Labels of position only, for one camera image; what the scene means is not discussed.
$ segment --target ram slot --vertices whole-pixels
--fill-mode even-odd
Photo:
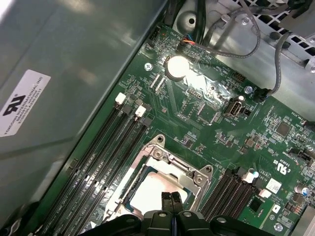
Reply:
[[[237,219],[255,190],[252,184],[243,181],[240,176],[227,169],[201,209],[201,213],[208,222],[216,215]]]
[[[96,152],[96,149],[100,145],[104,136],[107,135],[109,129],[113,126],[114,121],[117,119],[118,113],[119,110],[115,110],[110,115],[108,121],[102,126],[96,138],[94,138],[92,145],[82,158],[84,159],[85,162],[87,162],[88,160],[90,160],[90,162],[88,164],[85,163],[85,166],[84,164],[79,165],[77,174],[74,176],[73,179],[70,180],[69,182],[70,184],[66,184],[66,188],[64,188],[66,191],[65,193],[60,194],[58,204],[55,204],[56,206],[54,207],[55,211],[52,211],[52,216],[46,221],[46,224],[43,227],[43,231],[40,232],[41,234],[45,234],[48,229],[53,229],[60,223],[62,215],[68,209],[68,205],[73,202],[73,198],[77,197],[77,194],[83,189],[84,185],[86,184],[85,178],[89,175],[89,172],[91,171],[91,169],[95,167],[95,163],[97,163],[99,160],[98,158],[99,155],[94,155],[94,153]],[[115,124],[115,127],[113,128],[114,132],[110,134],[108,142],[105,143],[102,150],[106,149],[108,146],[111,145],[113,137],[115,137],[120,130],[117,129],[117,126],[122,126],[121,124],[126,120],[126,118],[127,115],[123,113],[119,118],[119,121]],[[86,173],[82,178],[80,178],[78,174],[80,170],[84,170],[84,173]]]
[[[89,218],[91,215],[95,212],[97,206],[101,203],[101,201],[104,199],[109,187],[112,185],[113,181],[118,177],[120,174],[120,169],[123,167],[126,162],[128,161],[128,158],[130,157],[135,145],[139,142],[139,140],[142,138],[146,131],[147,127],[142,126],[140,128],[140,131],[138,132],[137,136],[135,139],[133,139],[132,143],[128,146],[127,151],[122,155],[122,158],[120,159],[119,164],[116,166],[115,170],[112,171],[113,175],[110,175],[110,178],[106,181],[104,184],[102,190],[98,193],[98,195],[95,198],[95,201],[93,204],[88,208],[87,213],[84,215],[82,219],[80,219],[79,222],[77,222],[77,228],[76,232],[72,235],[78,235],[83,228],[86,226],[86,224],[89,221]]]
[[[71,219],[67,222],[66,226],[63,227],[63,232],[68,229],[68,226],[72,224],[75,217],[77,215],[80,215],[79,212],[83,211],[84,207],[88,204],[88,201],[93,196],[93,193],[95,191],[96,184],[99,184],[102,179],[106,178],[108,173],[110,173],[110,178],[115,175],[115,173],[120,169],[121,165],[120,163],[115,163],[115,161],[118,159],[119,154],[125,148],[125,144],[128,144],[128,140],[132,138],[132,132],[138,122],[131,120],[129,124],[127,125],[127,131],[123,135],[123,137],[120,139],[120,142],[115,146],[114,151],[109,154],[109,158],[106,159],[106,163],[104,163],[102,169],[100,172],[97,173],[97,176],[95,177],[94,184],[89,187],[87,190],[87,193],[85,193],[85,196],[83,200],[80,202],[79,207],[75,211],[74,214],[72,214]]]

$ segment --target gray cable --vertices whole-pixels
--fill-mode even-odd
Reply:
[[[275,94],[281,85],[281,64],[280,64],[280,58],[281,58],[281,49],[284,44],[284,42],[287,40],[287,38],[292,34],[292,32],[285,33],[278,41],[276,45],[276,51],[275,51],[275,65],[276,65],[276,84],[274,88],[267,93],[267,96],[270,96],[272,94]]]
[[[238,55],[238,54],[235,54],[235,53],[225,53],[225,52],[217,51],[215,49],[208,48],[206,46],[203,46],[203,45],[200,45],[200,44],[197,44],[197,43],[195,43],[195,46],[197,46],[199,48],[202,48],[205,51],[213,53],[213,54],[217,54],[217,55],[224,56],[224,57],[240,58],[240,59],[248,58],[248,57],[250,57],[251,55],[253,55],[257,51],[257,49],[259,48],[259,45],[260,45],[260,41],[261,41],[261,39],[260,39],[260,29],[258,27],[258,24],[257,24],[257,22],[256,22],[256,20],[255,20],[255,18],[253,16],[251,10],[246,5],[244,0],[239,0],[239,1],[241,3],[245,13],[247,14],[248,18],[251,20],[252,24],[254,25],[254,29],[256,31],[257,43],[256,43],[254,49],[250,53],[248,53],[246,55]]]
[[[283,5],[280,7],[265,7],[265,6],[250,6],[249,9],[253,14],[259,14],[259,15],[279,15],[286,11],[288,9],[288,5]],[[245,14],[245,11],[243,8],[238,8],[234,11],[231,11],[228,13],[228,16],[230,16],[232,19],[235,19],[238,15]],[[218,19],[215,23],[212,24],[212,26],[207,31],[204,40],[202,42],[203,46],[209,46],[212,35],[217,27],[223,28],[225,25],[225,21],[223,21],[221,18]]]

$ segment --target white label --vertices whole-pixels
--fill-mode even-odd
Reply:
[[[272,211],[277,214],[279,212],[279,210],[281,209],[281,207],[279,205],[275,205],[274,208],[272,208]]]
[[[269,183],[266,186],[267,189],[269,189],[271,192],[273,192],[274,194],[277,194],[277,192],[279,191],[279,189],[281,188],[281,183],[279,183],[278,181],[276,181],[275,179],[271,178],[269,180]]]
[[[36,71],[25,72],[0,112],[0,137],[18,132],[49,80]]]

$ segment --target usb port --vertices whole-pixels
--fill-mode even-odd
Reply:
[[[241,108],[242,108],[241,102],[232,102],[227,106],[226,110],[224,111],[224,114],[230,117],[237,116]]]

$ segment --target black dimm slot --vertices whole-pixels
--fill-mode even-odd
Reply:
[[[249,187],[246,190],[246,193],[243,195],[240,203],[238,205],[236,205],[236,209],[234,210],[233,214],[230,215],[231,217],[233,217],[234,219],[237,219],[240,216],[241,212],[243,211],[246,204],[250,200],[253,192],[254,192],[254,190],[251,187]]]
[[[226,204],[225,209],[222,211],[222,215],[231,215],[234,212],[234,207],[235,207],[235,203],[239,202],[240,198],[241,198],[241,194],[246,188],[246,185],[240,183],[238,185],[237,190],[234,192],[233,196],[231,197],[231,199],[229,200],[229,202]]]
[[[94,168],[96,168],[102,161],[103,156],[106,154],[106,152],[108,151],[108,149],[110,148],[110,146],[112,145],[113,141],[115,140],[115,136],[118,135],[121,130],[123,129],[123,125],[120,125],[125,119],[127,118],[127,115],[125,113],[122,114],[120,120],[118,121],[117,125],[119,125],[118,129],[115,129],[114,132],[112,132],[112,134],[110,135],[110,137],[107,139],[107,142],[104,144],[101,152],[99,153],[99,155],[97,155],[93,162],[89,165],[87,171],[86,171],[86,175],[84,176],[84,178],[81,179],[80,183],[77,185],[77,187],[75,188],[74,192],[71,194],[71,196],[67,199],[67,201],[65,202],[65,206],[63,206],[63,211],[60,213],[60,217],[57,219],[57,221],[53,224],[53,226],[51,226],[51,228],[55,228],[60,222],[62,222],[64,220],[63,215],[65,215],[67,217],[67,214],[69,214],[69,211],[71,211],[71,209],[68,209],[67,207],[72,203],[72,200],[77,197],[77,195],[84,189],[84,186],[86,185],[86,181],[85,178],[88,175],[92,175],[93,173],[89,173],[91,170],[93,170]]]
[[[233,180],[232,184],[230,187],[226,190],[226,192],[222,195],[221,200],[218,202],[217,207],[215,207],[210,215],[208,216],[208,220],[211,220],[214,216],[216,215],[222,215],[224,207],[226,206],[226,203],[230,201],[231,199],[234,200],[231,196],[233,196],[233,193],[237,191],[239,188],[240,184]]]
[[[43,222],[48,223],[48,222],[51,221],[51,218],[54,216],[54,213],[56,212],[57,207],[60,205],[65,192],[70,188],[70,186],[72,186],[74,184],[75,179],[76,179],[77,175],[79,174],[79,170],[82,169],[82,167],[84,166],[85,162],[90,157],[91,153],[93,153],[94,149],[99,144],[99,140],[101,140],[103,138],[103,136],[106,134],[106,132],[108,131],[110,126],[113,124],[114,120],[116,119],[117,115],[119,114],[119,111],[120,110],[118,108],[114,108],[112,110],[112,112],[109,115],[109,118],[106,120],[106,122],[104,122],[104,124],[100,128],[99,132],[97,133],[97,135],[93,139],[92,144],[90,145],[89,149],[84,154],[83,158],[81,158],[76,163],[75,167],[73,168],[73,171],[71,172],[71,174],[69,176],[69,179],[68,179],[67,183],[61,189],[60,194],[58,195],[57,199],[55,200],[55,202],[53,203],[52,207],[48,211],[48,213],[47,213],[46,217],[44,218]]]
[[[108,172],[108,167],[111,165],[111,163],[115,160],[114,157],[117,153],[119,153],[121,151],[121,149],[123,148],[123,142],[126,141],[126,139],[128,138],[128,136],[130,135],[132,129],[134,128],[134,126],[137,124],[136,121],[131,120],[131,122],[127,125],[128,130],[126,131],[126,133],[124,134],[124,136],[121,138],[119,144],[115,147],[113,153],[110,155],[109,158],[106,159],[106,163],[104,163],[102,169],[100,172],[97,173],[95,179],[94,179],[94,184],[91,184],[87,190],[87,193],[85,193],[83,199],[80,201],[79,206],[77,207],[77,209],[75,210],[75,212],[72,214],[72,217],[70,220],[68,220],[68,222],[66,223],[65,227],[64,227],[64,231],[67,230],[68,226],[72,223],[72,221],[74,220],[74,218],[78,215],[78,213],[80,212],[80,210],[82,209],[82,206],[84,206],[86,204],[86,202],[91,198],[94,190],[95,190],[95,184],[98,181],[101,181],[104,178],[104,175]]]
[[[222,179],[215,186],[212,194],[201,209],[206,221],[216,215],[237,218],[250,200],[255,187],[243,181],[241,175],[227,169]]]
[[[222,179],[219,181],[219,183],[216,185],[214,191],[206,201],[205,205],[203,206],[201,213],[202,215],[207,218],[208,215],[210,215],[211,210],[215,207],[216,204],[220,201],[222,198],[222,193],[224,193],[227,188],[232,184],[233,180],[227,176],[224,175]]]
[[[120,164],[120,166],[123,166],[127,160],[128,157],[131,155],[132,151],[133,151],[133,147],[138,143],[138,141],[141,139],[141,137],[143,136],[144,132],[146,131],[147,127],[143,126],[139,132],[139,134],[136,136],[136,138],[134,139],[134,141],[132,142],[132,144],[130,145],[127,153],[123,156],[122,158],[122,163]],[[108,181],[108,184],[105,185],[105,187],[103,188],[103,190],[98,194],[98,196],[96,197],[94,203],[91,205],[90,209],[88,209],[88,213],[85,214],[85,217],[83,218],[83,224],[78,227],[77,231],[75,232],[74,235],[78,235],[83,227],[86,226],[91,214],[96,210],[97,206],[100,204],[100,202],[103,200],[103,198],[105,197],[108,188],[111,186],[112,181],[114,181],[117,178],[117,175],[119,174],[119,172],[116,172],[116,174]]]

